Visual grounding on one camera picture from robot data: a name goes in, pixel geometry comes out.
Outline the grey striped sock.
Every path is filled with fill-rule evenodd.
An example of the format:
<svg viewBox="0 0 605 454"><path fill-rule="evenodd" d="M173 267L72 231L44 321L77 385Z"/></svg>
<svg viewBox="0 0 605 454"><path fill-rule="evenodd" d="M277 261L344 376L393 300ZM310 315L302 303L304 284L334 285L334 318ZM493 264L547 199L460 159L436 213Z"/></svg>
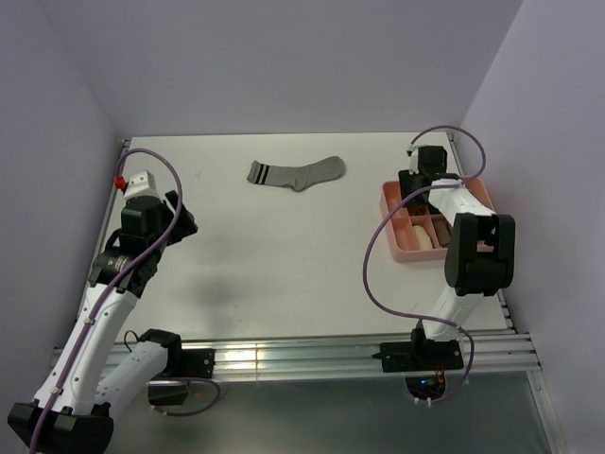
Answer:
<svg viewBox="0 0 605 454"><path fill-rule="evenodd" d="M303 192L317 184L342 178L346 170L344 161L338 156L331 156L305 166L274 166L254 161L247 175L247 181L256 185Z"/></svg>

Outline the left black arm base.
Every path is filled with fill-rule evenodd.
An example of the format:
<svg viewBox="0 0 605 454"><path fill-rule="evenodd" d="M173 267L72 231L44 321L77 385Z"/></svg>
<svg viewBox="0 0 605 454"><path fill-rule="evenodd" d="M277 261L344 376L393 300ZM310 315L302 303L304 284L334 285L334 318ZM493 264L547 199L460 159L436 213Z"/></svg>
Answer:
<svg viewBox="0 0 605 454"><path fill-rule="evenodd" d="M152 406L170 407L182 405L189 395L191 385L178 377L207 378L213 376L216 350L185 349L172 369L154 376L147 384L147 400Z"/></svg>

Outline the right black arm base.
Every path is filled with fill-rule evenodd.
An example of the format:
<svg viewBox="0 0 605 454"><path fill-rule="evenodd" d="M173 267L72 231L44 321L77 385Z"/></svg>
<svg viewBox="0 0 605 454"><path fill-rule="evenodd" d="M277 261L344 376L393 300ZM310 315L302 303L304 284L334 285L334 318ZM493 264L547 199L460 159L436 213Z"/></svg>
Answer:
<svg viewBox="0 0 605 454"><path fill-rule="evenodd" d="M383 342L372 358L380 361L386 374L419 373L406 376L406 388L414 402L426 405L445 396L445 373L462 370L464 366L456 340Z"/></svg>

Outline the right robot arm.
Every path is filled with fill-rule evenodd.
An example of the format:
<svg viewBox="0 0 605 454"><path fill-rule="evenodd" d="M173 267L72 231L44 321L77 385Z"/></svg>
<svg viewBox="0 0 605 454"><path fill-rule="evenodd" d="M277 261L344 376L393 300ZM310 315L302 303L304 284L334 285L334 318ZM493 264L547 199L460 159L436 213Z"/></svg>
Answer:
<svg viewBox="0 0 605 454"><path fill-rule="evenodd" d="M439 342L454 340L485 298L511 284L515 221L473 192L475 179L448 170L445 148L412 145L407 155L409 169L398 174L405 209L410 215L440 215L449 233L443 246L446 286L421 321L424 337L408 348L411 362L427 369L441 358Z"/></svg>

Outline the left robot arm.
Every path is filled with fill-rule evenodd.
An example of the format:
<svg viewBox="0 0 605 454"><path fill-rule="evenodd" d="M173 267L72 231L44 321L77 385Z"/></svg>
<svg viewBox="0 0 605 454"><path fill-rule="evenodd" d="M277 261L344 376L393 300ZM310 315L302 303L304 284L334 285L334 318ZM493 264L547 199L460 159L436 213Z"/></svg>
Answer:
<svg viewBox="0 0 605 454"><path fill-rule="evenodd" d="M102 453L118 413L153 377L184 365L179 335L145 332L128 357L103 375L114 340L155 275L164 250L198 227L170 191L127 194L121 225L94 261L74 329L42 387L13 405L8 423L32 453Z"/></svg>

